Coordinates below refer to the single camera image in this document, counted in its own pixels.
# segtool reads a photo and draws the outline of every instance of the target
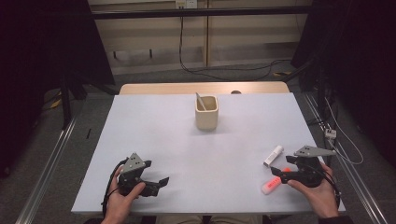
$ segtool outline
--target hand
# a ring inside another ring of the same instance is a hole
[[[332,176],[332,169],[321,162],[324,171]],[[297,180],[289,180],[288,185],[300,191],[311,204],[319,218],[338,217],[338,207],[332,185],[323,179],[316,188],[309,188]]]
[[[140,192],[142,192],[146,186],[145,183],[141,182],[137,184],[127,196],[121,195],[117,189],[117,176],[119,176],[121,169],[122,167],[119,167],[111,180],[108,193],[112,192],[114,189],[115,191],[111,193],[108,198],[106,217],[102,221],[102,224],[123,223],[131,211],[132,202],[139,196]]]

